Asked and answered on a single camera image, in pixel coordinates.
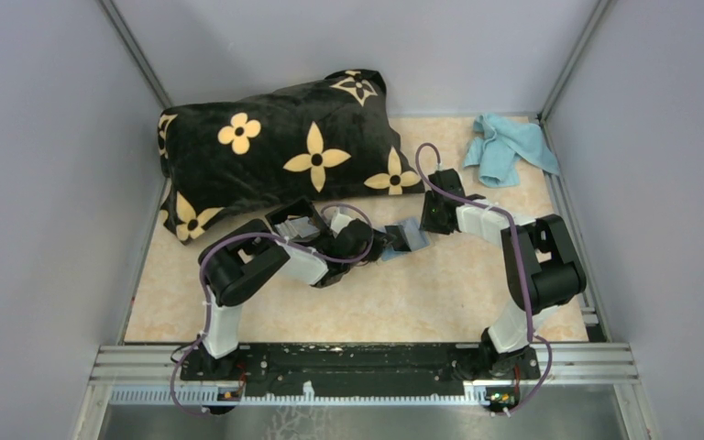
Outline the light blue towel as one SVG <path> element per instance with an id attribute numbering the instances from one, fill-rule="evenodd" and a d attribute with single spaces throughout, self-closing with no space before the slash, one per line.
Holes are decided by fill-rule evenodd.
<path id="1" fill-rule="evenodd" d="M 558 160 L 537 124 L 483 114 L 474 120 L 473 132 L 476 135 L 467 144 L 462 166 L 476 167 L 478 180 L 487 187 L 519 185 L 520 177 L 515 167 L 520 160 L 541 171 L 560 174 Z"/>

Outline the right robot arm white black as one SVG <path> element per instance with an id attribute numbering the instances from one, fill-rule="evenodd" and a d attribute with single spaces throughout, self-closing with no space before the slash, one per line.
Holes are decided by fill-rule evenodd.
<path id="1" fill-rule="evenodd" d="M 430 174 L 421 227 L 480 237 L 502 251 L 510 299 L 480 338 L 478 366 L 502 378 L 523 362 L 545 319 L 587 287 L 587 275 L 563 218 L 512 214 L 464 191 L 455 170 Z"/>

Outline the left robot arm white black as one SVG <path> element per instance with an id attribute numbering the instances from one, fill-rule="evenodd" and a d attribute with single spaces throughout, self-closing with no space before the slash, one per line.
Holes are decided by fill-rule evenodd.
<path id="1" fill-rule="evenodd" d="M 204 325 L 179 361 L 181 377 L 225 380 L 245 373 L 238 352 L 243 305 L 274 276 L 323 289 L 356 265 L 380 259 L 401 238 L 401 227 L 378 230 L 349 204 L 318 210 L 301 199 L 217 240 L 198 258 Z"/>

